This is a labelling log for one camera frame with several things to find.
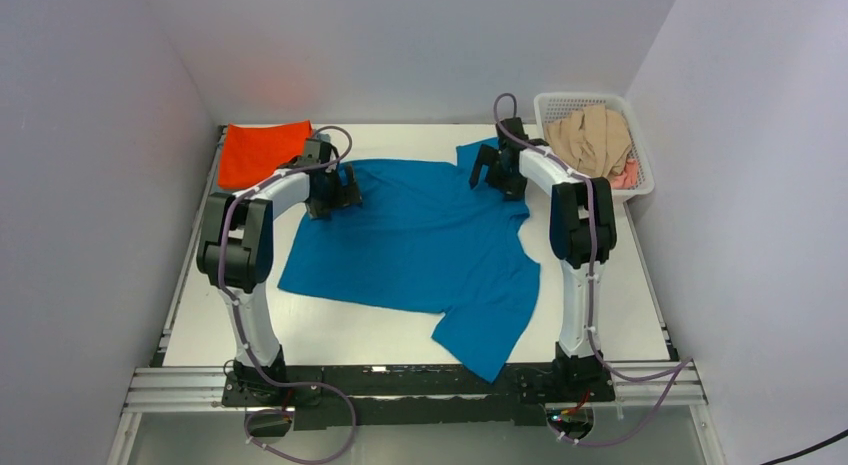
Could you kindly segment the blue t shirt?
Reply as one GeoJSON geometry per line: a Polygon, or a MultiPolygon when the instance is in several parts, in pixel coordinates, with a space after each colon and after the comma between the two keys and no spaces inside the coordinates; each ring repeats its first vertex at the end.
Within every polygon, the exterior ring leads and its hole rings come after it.
{"type": "Polygon", "coordinates": [[[454,163],[355,161],[362,204],[304,217],[278,288],[436,314],[432,339],[495,380],[534,313],[540,267],[519,238],[526,203],[470,185],[481,149],[458,146],[454,163]]]}

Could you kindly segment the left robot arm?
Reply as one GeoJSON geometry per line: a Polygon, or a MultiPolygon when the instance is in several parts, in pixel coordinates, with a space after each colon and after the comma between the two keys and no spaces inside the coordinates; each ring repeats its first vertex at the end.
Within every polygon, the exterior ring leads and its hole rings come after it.
{"type": "Polygon", "coordinates": [[[274,222],[295,205],[312,219],[362,202],[354,169],[330,141],[313,136],[303,151],[244,190],[207,200],[196,263],[228,308],[236,355],[228,377],[258,402],[272,405],[287,391],[284,352],[267,302],[274,263],[274,222]]]}

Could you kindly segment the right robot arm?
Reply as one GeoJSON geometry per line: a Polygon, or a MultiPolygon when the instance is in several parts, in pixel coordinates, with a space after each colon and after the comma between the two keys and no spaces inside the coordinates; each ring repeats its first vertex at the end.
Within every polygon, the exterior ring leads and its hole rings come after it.
{"type": "Polygon", "coordinates": [[[496,122],[497,145],[480,148],[469,185],[480,176],[508,201],[535,183],[550,199],[552,253],[560,261],[563,319],[548,376],[557,396],[574,400],[592,385],[607,382],[599,347],[595,305],[605,263],[617,244],[610,182],[571,170],[541,139],[530,139],[521,118],[496,122]]]}

